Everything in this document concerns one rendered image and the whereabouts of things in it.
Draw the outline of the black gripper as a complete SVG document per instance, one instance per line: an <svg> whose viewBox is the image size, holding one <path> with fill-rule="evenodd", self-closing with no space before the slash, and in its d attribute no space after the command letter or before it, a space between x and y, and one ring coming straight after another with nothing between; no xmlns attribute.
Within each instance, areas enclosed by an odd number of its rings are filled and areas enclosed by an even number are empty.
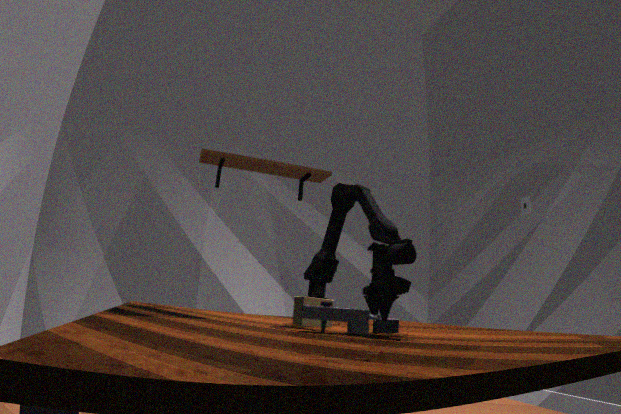
<svg viewBox="0 0 621 414"><path fill-rule="evenodd" d="M402 294L400 284L390 284L392 265L373 265L372 281L370 285L363 288L363 295L372 315L378 315L380 311L382 321L386 321L390 308L397 298L397 294ZM382 295L382 296L381 296Z"/></svg>

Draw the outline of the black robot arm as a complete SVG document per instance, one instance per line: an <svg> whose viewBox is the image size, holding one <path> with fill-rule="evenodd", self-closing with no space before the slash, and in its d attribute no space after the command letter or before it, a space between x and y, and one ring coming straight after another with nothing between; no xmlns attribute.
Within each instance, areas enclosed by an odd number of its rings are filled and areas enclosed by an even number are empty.
<svg viewBox="0 0 621 414"><path fill-rule="evenodd" d="M336 260L335 252L347 212L356 201L359 201L367 216L371 238L388 244L374 242L367 248L373 251L373 265L412 264L415 261L416 252L412 240L401 239L397 228L383 215L370 190L360 184L338 183L332 190L333 210L322 248L304 272L304 279L310 280L307 297L329 299L325 298L326 283L332 283L337 272L339 260Z"/></svg>

